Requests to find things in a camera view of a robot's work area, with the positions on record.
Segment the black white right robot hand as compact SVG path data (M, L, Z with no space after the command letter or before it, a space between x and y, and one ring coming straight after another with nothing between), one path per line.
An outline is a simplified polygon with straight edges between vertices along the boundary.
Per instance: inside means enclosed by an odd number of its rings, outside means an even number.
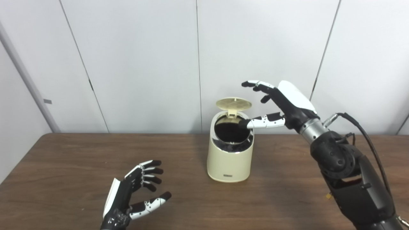
M242 129L285 126L298 132L306 122L320 119L309 99L294 84L286 80L282 80L278 87L261 80L247 80L242 83L242 87L251 87L255 92L265 93L260 100L261 103L272 100L283 113L281 115L280 112L276 112L241 120L238 126Z

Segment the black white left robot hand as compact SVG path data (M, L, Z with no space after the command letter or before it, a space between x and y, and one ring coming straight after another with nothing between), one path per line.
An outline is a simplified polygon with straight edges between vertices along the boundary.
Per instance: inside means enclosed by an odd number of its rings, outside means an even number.
M101 230L125 230L131 221L152 213L172 197L171 192L165 192L158 197L130 204L132 194L137 190L146 188L151 192L156 191L155 184L162 183L156 176L164 172L158 168L161 164L160 160L139 163L124 179L113 179L104 205Z

